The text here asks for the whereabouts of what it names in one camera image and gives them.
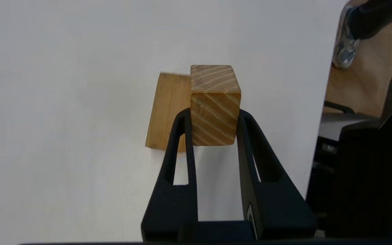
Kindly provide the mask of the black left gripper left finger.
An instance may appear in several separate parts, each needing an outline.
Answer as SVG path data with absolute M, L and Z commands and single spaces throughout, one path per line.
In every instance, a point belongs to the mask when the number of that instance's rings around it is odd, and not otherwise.
M 186 185 L 174 185 L 181 135 L 185 135 Z M 179 112 L 171 127 L 159 175 L 141 223 L 143 241 L 178 241 L 182 227 L 198 221 L 197 181 L 190 109 Z

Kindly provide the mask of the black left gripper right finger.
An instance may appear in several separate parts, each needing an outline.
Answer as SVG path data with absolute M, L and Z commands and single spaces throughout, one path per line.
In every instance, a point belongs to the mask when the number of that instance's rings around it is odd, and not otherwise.
M 240 110 L 236 130 L 244 218 L 257 240 L 312 239 L 317 219 L 255 118 Z

